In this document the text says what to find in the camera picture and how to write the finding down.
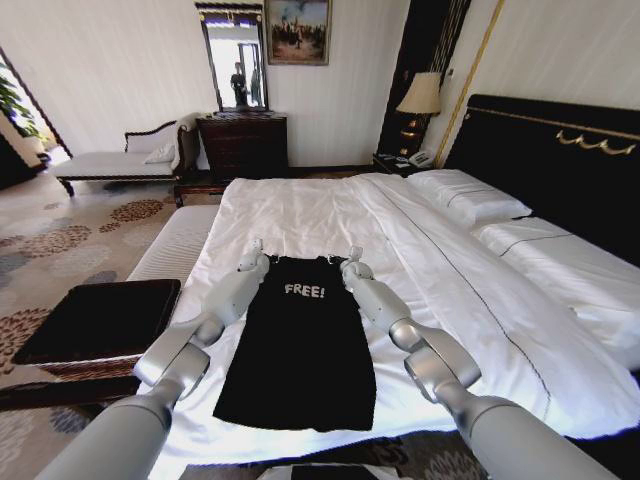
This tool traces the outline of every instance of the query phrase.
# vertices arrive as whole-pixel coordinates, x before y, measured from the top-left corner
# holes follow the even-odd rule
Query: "dresser drawer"
[[[286,174],[286,117],[198,119],[209,166],[216,180],[270,178]]]

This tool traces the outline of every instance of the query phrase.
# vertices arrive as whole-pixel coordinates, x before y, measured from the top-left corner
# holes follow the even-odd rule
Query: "painting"
[[[271,65],[327,65],[331,0],[265,0]]]

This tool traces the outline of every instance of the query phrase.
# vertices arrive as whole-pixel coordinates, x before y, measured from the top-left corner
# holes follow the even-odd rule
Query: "floor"
[[[76,196],[69,198],[44,172],[0,191],[0,387],[53,379],[10,359],[70,288],[126,280],[175,211],[167,183],[75,182],[74,187]],[[219,199],[187,195],[185,205]],[[0,479],[33,478],[86,424],[64,408],[0,413]],[[302,461],[390,465],[413,478],[485,478],[459,435],[450,433],[379,439]],[[253,479],[266,467],[190,467],[182,478]]]

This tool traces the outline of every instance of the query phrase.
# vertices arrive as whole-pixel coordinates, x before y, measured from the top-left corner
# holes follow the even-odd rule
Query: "white couch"
[[[187,115],[147,132],[126,132],[124,152],[89,152],[50,169],[70,196],[71,181],[177,180],[195,167],[200,141],[195,119]],[[144,163],[155,149],[172,142],[174,156],[165,163]]]

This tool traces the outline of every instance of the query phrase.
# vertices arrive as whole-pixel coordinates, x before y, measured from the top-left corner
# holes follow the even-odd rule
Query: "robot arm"
[[[171,427],[173,407],[188,396],[209,368],[202,351],[249,307],[269,270],[262,242],[226,275],[193,320],[171,325],[134,367],[152,387],[102,412],[37,477],[40,480],[138,480],[148,477]]]
[[[367,318],[409,353],[404,361],[409,376],[427,400],[449,411],[492,478],[617,478],[519,405],[468,392],[481,376],[471,355],[445,331],[413,321],[407,305],[359,261],[361,255],[362,249],[353,247],[342,263],[345,287]]]

